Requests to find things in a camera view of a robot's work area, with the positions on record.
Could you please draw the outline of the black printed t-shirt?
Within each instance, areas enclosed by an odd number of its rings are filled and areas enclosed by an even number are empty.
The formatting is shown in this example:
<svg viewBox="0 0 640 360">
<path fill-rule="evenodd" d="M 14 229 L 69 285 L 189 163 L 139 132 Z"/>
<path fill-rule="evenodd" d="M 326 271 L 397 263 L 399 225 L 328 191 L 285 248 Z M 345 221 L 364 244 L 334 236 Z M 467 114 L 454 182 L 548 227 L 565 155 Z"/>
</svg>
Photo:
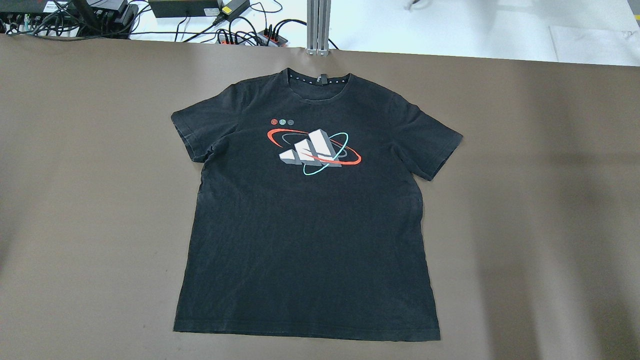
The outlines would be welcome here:
<svg viewBox="0 0 640 360">
<path fill-rule="evenodd" d="M 202 164 L 174 332 L 441 339 L 415 177 L 459 132 L 370 80 L 290 68 L 170 119 Z"/>
</svg>

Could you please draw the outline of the red power strip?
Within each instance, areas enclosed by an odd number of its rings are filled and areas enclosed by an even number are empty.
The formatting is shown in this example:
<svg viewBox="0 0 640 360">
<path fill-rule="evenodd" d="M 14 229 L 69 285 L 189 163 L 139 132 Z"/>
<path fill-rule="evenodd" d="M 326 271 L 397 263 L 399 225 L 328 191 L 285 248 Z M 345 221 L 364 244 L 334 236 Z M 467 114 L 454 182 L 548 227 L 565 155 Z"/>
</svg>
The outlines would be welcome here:
<svg viewBox="0 0 640 360">
<path fill-rule="evenodd" d="M 273 34 L 269 37 L 265 32 L 245 32 L 220 29 L 211 40 L 216 44 L 254 46 L 254 47 L 286 47 L 290 41 L 285 37 Z"/>
</svg>

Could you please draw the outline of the black power adapter brick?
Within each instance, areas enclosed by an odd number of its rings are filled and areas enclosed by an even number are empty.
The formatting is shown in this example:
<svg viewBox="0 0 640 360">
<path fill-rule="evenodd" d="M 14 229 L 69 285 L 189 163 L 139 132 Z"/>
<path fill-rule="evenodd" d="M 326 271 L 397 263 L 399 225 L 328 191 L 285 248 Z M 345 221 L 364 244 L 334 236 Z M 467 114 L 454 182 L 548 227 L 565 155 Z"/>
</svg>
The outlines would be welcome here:
<svg viewBox="0 0 640 360">
<path fill-rule="evenodd" d="M 226 5 L 219 8 L 219 13 L 212 25 L 215 27 L 223 21 L 231 23 L 233 20 L 240 17 L 245 10 L 249 9 L 249 7 L 249 0 L 231 0 Z"/>
</svg>

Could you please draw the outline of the black box device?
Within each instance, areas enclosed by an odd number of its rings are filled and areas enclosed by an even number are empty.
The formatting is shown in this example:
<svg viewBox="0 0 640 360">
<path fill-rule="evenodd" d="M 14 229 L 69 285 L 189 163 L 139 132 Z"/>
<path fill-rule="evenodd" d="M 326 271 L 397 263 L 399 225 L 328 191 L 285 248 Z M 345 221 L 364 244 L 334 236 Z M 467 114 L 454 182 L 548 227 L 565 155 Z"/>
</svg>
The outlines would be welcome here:
<svg viewBox="0 0 640 360">
<path fill-rule="evenodd" d="M 157 19 L 215 17 L 224 6 L 222 0 L 148 0 Z"/>
</svg>

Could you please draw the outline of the black electronics hub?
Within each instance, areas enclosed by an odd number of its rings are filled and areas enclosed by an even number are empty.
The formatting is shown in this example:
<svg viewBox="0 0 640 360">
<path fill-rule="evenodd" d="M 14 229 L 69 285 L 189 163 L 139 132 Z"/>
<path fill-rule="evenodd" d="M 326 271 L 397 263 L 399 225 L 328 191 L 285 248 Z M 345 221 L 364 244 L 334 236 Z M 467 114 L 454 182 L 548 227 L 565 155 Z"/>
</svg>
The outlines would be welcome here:
<svg viewBox="0 0 640 360">
<path fill-rule="evenodd" d="M 2 0 L 1 32 L 127 39 L 136 28 L 140 12 L 136 0 Z"/>
</svg>

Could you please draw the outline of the aluminium frame post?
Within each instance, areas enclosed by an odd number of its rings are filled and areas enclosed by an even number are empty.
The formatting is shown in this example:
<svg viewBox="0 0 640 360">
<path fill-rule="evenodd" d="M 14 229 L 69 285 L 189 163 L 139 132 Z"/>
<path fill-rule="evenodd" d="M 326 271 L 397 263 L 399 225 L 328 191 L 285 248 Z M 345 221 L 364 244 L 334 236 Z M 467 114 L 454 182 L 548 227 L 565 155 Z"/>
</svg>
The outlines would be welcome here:
<svg viewBox="0 0 640 360">
<path fill-rule="evenodd" d="M 329 54 L 331 0 L 307 0 L 306 53 L 314 56 Z"/>
</svg>

